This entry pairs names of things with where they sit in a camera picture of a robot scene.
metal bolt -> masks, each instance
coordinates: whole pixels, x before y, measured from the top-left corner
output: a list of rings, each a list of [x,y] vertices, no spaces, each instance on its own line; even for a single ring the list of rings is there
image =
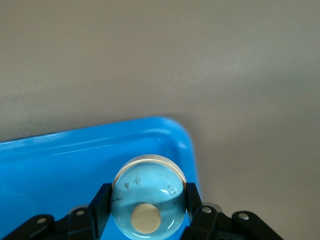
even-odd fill
[[[208,206],[204,206],[202,208],[202,212],[206,213],[206,214],[210,214],[212,211],[211,211],[211,208],[208,207]]]
[[[42,217],[40,219],[38,219],[38,221],[36,221],[37,224],[43,224],[45,221],[47,221],[47,218]]]
[[[239,213],[239,218],[241,218],[242,220],[249,220],[249,216],[247,214],[245,214],[244,212]]]
[[[77,215],[77,216],[81,216],[81,215],[83,215],[84,213],[85,213],[85,211],[79,210],[79,211],[76,212],[76,215]]]

transparent ball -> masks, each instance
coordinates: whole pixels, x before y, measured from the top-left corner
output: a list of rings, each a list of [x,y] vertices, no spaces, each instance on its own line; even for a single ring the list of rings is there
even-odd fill
[[[132,240],[170,237],[186,214],[181,176],[161,162],[138,161],[116,177],[111,214],[121,232]]]

round container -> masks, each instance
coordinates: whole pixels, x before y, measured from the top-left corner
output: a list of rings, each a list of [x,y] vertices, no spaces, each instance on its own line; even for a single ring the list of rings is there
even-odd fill
[[[142,155],[127,162],[112,184],[111,214],[130,239],[164,240],[186,214],[186,177],[171,160]]]

clear sphere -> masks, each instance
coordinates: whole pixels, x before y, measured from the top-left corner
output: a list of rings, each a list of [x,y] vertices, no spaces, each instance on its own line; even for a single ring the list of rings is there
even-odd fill
[[[161,162],[133,164],[113,183],[111,214],[117,227],[132,240],[170,237],[186,214],[181,176]]]

cream-colored disc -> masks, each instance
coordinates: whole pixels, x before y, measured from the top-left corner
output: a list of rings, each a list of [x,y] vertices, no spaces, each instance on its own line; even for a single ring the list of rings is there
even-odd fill
[[[151,234],[156,231],[161,223],[159,210],[152,204],[138,205],[131,214],[131,224],[135,230],[142,234]]]

